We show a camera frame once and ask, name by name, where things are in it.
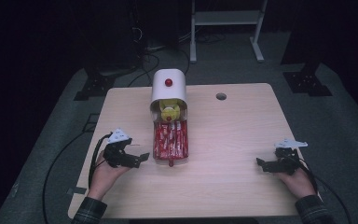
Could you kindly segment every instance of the plaid sleeve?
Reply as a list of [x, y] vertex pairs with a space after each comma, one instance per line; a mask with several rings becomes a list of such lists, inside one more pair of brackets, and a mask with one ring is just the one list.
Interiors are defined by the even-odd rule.
[[316, 195], [304, 197], [296, 202], [297, 212], [304, 224], [335, 224], [322, 200]]
[[106, 210], [106, 203], [86, 197], [77, 210], [72, 224], [98, 224]]

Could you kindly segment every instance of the person's left hand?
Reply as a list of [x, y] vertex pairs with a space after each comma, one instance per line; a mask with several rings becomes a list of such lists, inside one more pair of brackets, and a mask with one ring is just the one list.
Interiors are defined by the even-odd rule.
[[106, 192], [113, 187], [116, 180], [131, 168], [124, 166], [119, 166], [118, 168], [111, 167], [104, 161], [103, 151], [101, 151], [96, 164], [100, 165], [98, 165], [94, 171], [91, 187], [89, 188], [87, 196], [101, 201]]

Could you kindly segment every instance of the gray carpet floor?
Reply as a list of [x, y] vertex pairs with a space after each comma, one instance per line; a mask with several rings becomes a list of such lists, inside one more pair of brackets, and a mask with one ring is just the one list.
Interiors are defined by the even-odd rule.
[[[321, 65], [316, 76], [333, 96], [309, 97], [306, 93], [292, 93], [282, 72], [299, 71], [303, 64], [280, 65], [289, 33], [261, 34], [259, 45], [265, 57], [263, 63], [255, 59], [249, 42], [250, 34], [226, 35], [226, 39], [212, 45], [198, 44], [198, 61], [189, 65], [187, 85], [226, 83], [268, 83], [272, 86], [288, 124], [298, 141], [309, 144], [302, 154], [313, 172], [329, 184], [341, 197], [351, 213], [352, 223], [358, 223], [358, 105], [346, 92], [339, 76]], [[180, 47], [187, 54], [189, 44]], [[185, 71], [187, 58], [182, 51], [165, 49], [152, 53], [159, 58], [153, 74], [162, 68]], [[145, 69], [157, 64], [154, 57], [145, 57]], [[114, 87], [127, 87], [138, 75], [119, 77]], [[48, 223], [69, 223], [67, 216], [71, 189], [76, 186], [92, 133], [81, 134], [91, 113], [99, 113], [103, 97], [88, 101], [74, 101], [87, 75], [79, 70], [65, 88], [59, 102], [40, 134], [28, 161], [12, 192], [0, 210], [0, 223], [44, 223], [42, 193], [46, 184], [46, 214]], [[132, 83], [132, 87], [149, 85], [147, 76]], [[347, 223], [342, 207], [328, 189], [321, 188], [326, 206], [337, 223]], [[298, 217], [256, 217], [261, 224], [301, 223]], [[128, 220], [103, 220], [102, 223], [128, 223]], [[245, 223], [244, 220], [224, 219], [222, 223]]]

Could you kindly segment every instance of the light wood tabletop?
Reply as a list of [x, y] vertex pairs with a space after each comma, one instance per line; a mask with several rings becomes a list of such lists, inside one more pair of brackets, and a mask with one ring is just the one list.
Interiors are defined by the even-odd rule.
[[[103, 217], [296, 215], [296, 198], [276, 176], [263, 173], [255, 159], [276, 161], [274, 144], [295, 139], [269, 84], [187, 86], [188, 163], [173, 167], [156, 164], [152, 156], [151, 91], [121, 88], [106, 95], [77, 187], [88, 188], [94, 148], [116, 128], [132, 138], [127, 153], [150, 152], [150, 157], [105, 195], [108, 207]], [[216, 99], [217, 93], [227, 99]], [[69, 217], [86, 194], [74, 194]]]

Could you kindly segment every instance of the person's right hand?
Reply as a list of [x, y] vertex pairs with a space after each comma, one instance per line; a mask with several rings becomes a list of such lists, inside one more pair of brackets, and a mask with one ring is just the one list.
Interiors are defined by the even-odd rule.
[[308, 175], [302, 169], [297, 169], [292, 175], [286, 173], [276, 173], [275, 175], [283, 181], [298, 199], [309, 195], [316, 195]]

